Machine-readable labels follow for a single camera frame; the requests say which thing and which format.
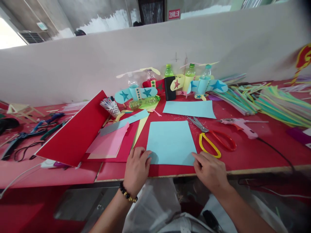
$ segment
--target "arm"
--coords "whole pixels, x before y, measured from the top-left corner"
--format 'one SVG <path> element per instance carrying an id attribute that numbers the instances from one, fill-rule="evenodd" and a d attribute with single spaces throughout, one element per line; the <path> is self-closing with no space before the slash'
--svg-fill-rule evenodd
<path id="1" fill-rule="evenodd" d="M 205 152 L 192 155 L 198 178 L 215 195 L 239 233 L 276 233 L 229 184 L 223 162 Z"/>
<path id="2" fill-rule="evenodd" d="M 131 150 L 126 162 L 123 186 L 132 198 L 135 198 L 145 184 L 151 158 L 151 151 L 145 151 L 142 147 Z M 122 232 L 124 221 L 132 202 L 125 198 L 120 190 L 104 210 L 91 232 Z"/>

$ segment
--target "yellow scissor handle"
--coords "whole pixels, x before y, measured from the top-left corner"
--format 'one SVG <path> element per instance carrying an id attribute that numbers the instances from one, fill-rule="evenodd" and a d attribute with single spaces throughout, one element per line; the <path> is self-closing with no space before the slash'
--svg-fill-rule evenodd
<path id="1" fill-rule="evenodd" d="M 219 151 L 219 149 L 214 145 L 214 143 L 212 143 L 206 136 L 205 136 L 205 133 L 200 133 L 200 136 L 199 136 L 199 144 L 200 144 L 200 147 L 201 149 L 206 152 L 206 153 L 209 153 L 206 151 L 206 149 L 203 147 L 203 144 L 202 144 L 202 137 L 205 138 L 205 140 L 213 147 L 213 149 L 216 151 L 217 155 L 213 155 L 215 158 L 219 159 L 221 157 L 221 153 Z"/>

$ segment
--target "red sign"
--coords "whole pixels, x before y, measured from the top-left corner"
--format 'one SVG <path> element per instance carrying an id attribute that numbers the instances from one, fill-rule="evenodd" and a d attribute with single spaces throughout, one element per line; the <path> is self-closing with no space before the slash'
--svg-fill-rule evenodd
<path id="1" fill-rule="evenodd" d="M 168 11 L 168 19 L 176 19 L 180 16 L 180 9 Z"/>

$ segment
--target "right hand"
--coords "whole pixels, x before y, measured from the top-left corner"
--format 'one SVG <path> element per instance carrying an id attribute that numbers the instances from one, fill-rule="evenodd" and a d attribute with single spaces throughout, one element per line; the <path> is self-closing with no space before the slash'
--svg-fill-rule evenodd
<path id="1" fill-rule="evenodd" d="M 224 162 L 216 159 L 209 153 L 192 153 L 197 177 L 216 196 L 232 189 L 229 184 Z"/>

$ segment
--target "pen holder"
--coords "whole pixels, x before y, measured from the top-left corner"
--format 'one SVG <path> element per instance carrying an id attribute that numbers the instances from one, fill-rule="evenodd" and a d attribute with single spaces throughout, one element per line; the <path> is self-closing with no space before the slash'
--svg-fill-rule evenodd
<path id="1" fill-rule="evenodd" d="M 113 108 L 107 109 L 107 111 L 112 115 L 114 118 L 116 118 L 119 114 L 121 114 L 118 106 L 114 106 Z"/>

